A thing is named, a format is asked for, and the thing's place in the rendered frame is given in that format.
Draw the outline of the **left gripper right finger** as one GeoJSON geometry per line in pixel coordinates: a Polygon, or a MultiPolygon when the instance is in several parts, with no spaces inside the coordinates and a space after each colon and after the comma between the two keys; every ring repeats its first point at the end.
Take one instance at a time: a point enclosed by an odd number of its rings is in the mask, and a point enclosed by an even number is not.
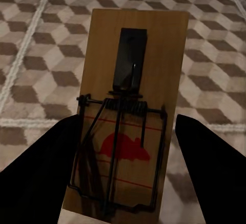
{"type": "Polygon", "coordinates": [[[246,224],[246,157],[194,118],[175,133],[206,224],[246,224]]]}

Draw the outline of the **mousetrap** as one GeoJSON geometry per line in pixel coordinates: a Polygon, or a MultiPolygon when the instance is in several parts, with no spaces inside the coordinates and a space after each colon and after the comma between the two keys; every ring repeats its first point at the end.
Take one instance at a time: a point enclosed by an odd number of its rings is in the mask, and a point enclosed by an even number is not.
{"type": "Polygon", "coordinates": [[[93,8],[63,209],[158,224],[189,17],[93,8]]]}

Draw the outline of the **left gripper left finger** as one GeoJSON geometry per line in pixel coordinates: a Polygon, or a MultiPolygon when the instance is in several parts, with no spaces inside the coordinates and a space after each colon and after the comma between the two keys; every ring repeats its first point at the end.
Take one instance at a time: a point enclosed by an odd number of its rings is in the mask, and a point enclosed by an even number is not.
{"type": "Polygon", "coordinates": [[[57,224],[80,135],[62,119],[0,172],[0,224],[57,224]]]}

